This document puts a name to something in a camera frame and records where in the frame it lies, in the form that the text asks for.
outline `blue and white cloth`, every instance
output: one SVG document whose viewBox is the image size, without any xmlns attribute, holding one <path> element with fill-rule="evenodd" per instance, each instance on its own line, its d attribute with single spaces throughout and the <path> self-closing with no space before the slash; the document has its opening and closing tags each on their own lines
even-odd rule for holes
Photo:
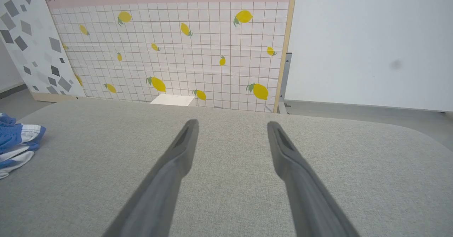
<svg viewBox="0 0 453 237">
<path fill-rule="evenodd" d="M 16 123 L 15 118 L 0 113 L 0 179 L 33 157 L 45 132 L 43 126 Z"/>
</svg>

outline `lemon patterned wallpaper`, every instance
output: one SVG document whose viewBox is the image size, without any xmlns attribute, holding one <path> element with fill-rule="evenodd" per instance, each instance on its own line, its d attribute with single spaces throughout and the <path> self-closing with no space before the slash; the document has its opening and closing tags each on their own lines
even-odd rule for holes
<svg viewBox="0 0 453 237">
<path fill-rule="evenodd" d="M 88 97 L 272 111 L 287 2 L 199 2 L 51 9 Z"/>
</svg>

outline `floor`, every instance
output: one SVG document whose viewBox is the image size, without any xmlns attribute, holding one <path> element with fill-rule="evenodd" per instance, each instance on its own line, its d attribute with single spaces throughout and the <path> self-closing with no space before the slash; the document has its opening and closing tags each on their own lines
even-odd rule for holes
<svg viewBox="0 0 453 237">
<path fill-rule="evenodd" d="M 453 151 L 453 118 L 434 111 L 285 101 L 289 114 L 351 119 L 405 126 L 432 137 Z M 52 103 L 35 101 L 28 89 L 0 99 L 0 112 L 18 120 Z"/>
<path fill-rule="evenodd" d="M 289 114 L 350 119 L 409 127 L 432 137 L 453 151 L 453 118 L 435 111 L 382 108 L 285 100 Z"/>
</svg>

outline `lemon print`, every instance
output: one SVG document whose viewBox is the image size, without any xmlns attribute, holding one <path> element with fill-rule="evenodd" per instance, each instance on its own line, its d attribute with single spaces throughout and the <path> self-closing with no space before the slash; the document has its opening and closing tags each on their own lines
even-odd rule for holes
<svg viewBox="0 0 453 237">
<path fill-rule="evenodd" d="M 225 57 L 221 56 L 219 61 L 220 66 L 225 65 L 225 63 L 226 63 Z"/>
<path fill-rule="evenodd" d="M 80 32 L 82 32 L 82 34 L 84 35 L 90 35 L 89 31 L 86 30 L 86 28 L 84 27 L 84 25 L 80 25 Z"/>
<path fill-rule="evenodd" d="M 234 17 L 233 24 L 236 27 L 236 25 L 240 25 L 240 23 L 247 23 L 253 18 L 252 14 L 248 10 L 242 10 L 236 14 Z"/>
<path fill-rule="evenodd" d="M 277 55 L 277 52 L 275 52 L 272 47 L 267 47 L 267 53 L 271 56 Z"/>
<path fill-rule="evenodd" d="M 206 100 L 206 94 L 203 91 L 194 90 L 192 91 L 192 93 L 194 93 L 194 95 L 197 95 L 197 97 L 200 98 L 201 100 Z"/>
<path fill-rule="evenodd" d="M 106 83 L 106 84 L 104 84 L 104 87 L 106 89 L 108 89 L 110 92 L 116 93 L 116 89 L 115 89 L 115 87 L 113 85 L 110 85 L 110 84 Z"/>
<path fill-rule="evenodd" d="M 246 90 L 247 89 L 250 92 L 253 91 L 256 98 L 262 99 L 262 100 L 267 100 L 267 95 L 269 95 L 269 92 L 267 91 L 267 88 L 265 86 L 263 86 L 261 84 L 252 83 L 252 84 L 247 85 Z"/>
<path fill-rule="evenodd" d="M 159 50 L 160 50 L 160 47 L 157 47 L 156 44 L 151 44 L 151 47 L 152 47 L 152 49 L 155 50 L 155 51 L 159 51 Z"/>
<path fill-rule="evenodd" d="M 191 36 L 192 34 L 194 34 L 190 29 L 189 27 L 184 24 L 184 23 L 181 23 L 181 32 L 183 32 L 183 34 L 187 35 L 187 36 Z"/>
<path fill-rule="evenodd" d="M 132 16 L 127 11 L 122 11 L 118 15 L 118 24 L 121 26 L 121 24 L 128 23 L 131 21 L 131 18 Z"/>
<path fill-rule="evenodd" d="M 155 89 L 157 89 L 157 91 L 165 93 L 167 92 L 167 90 L 165 89 L 165 84 L 156 77 L 146 78 L 146 82 L 148 82 L 149 85 L 152 85 Z"/>
<path fill-rule="evenodd" d="M 80 85 L 83 87 L 84 85 L 82 84 L 82 79 L 77 75 L 77 74 L 74 74 L 77 78 L 77 80 L 79 81 Z"/>
</svg>

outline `gray table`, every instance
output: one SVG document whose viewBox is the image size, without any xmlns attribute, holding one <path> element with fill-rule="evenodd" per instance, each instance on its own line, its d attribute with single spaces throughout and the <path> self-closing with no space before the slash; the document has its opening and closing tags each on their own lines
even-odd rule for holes
<svg viewBox="0 0 453 237">
<path fill-rule="evenodd" d="M 266 124 L 278 121 L 362 236 L 453 236 L 453 153 L 361 121 L 111 100 L 50 105 L 34 158 L 0 180 L 0 236 L 101 236 L 183 124 L 200 123 L 171 236 L 294 236 Z"/>
</svg>

